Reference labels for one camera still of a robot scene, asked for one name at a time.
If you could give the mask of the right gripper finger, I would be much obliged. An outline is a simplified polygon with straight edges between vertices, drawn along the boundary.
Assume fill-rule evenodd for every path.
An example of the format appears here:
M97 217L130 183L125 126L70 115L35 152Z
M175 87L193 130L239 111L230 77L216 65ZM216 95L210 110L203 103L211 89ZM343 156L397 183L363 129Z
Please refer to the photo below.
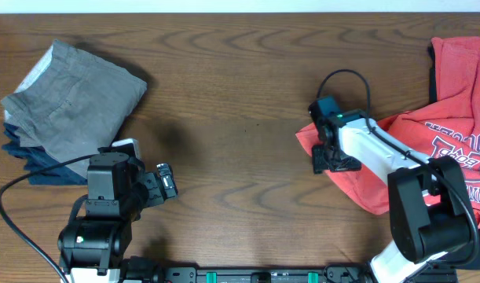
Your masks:
M330 162L330 172L360 171L361 162L351 156L333 158Z
M311 149L311 158L313 173L322 174L325 170L325 147L324 145L314 145Z

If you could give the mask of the red soccer t-shirt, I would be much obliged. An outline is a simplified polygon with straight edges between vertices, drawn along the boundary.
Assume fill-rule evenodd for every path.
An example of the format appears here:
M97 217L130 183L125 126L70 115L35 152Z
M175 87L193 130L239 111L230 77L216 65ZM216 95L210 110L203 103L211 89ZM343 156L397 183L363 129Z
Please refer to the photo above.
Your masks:
M459 163L480 228L480 37L433 38L431 46L438 100L378 124L418 152Z

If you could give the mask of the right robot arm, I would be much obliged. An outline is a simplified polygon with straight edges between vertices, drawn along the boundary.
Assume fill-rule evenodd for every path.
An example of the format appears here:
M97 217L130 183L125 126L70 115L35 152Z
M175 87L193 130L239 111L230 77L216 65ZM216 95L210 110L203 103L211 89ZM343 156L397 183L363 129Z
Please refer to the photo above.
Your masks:
M313 171L342 173L368 168L387 185L392 242L369 263L361 282L410 282L443 256L467 249L451 266L471 263L479 252L478 224L460 165L409 148L361 110L340 112L329 97L308 111L320 144Z

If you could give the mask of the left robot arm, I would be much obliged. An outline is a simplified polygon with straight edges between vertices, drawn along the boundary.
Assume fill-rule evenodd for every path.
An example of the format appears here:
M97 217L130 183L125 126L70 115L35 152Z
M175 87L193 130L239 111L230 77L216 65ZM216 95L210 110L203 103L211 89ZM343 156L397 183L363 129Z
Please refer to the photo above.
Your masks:
M65 280L162 282L164 274L156 263L124 254L142 211L178 195L171 166L158 164L155 171L146 171L135 156L100 153L90 158L87 189L58 238Z

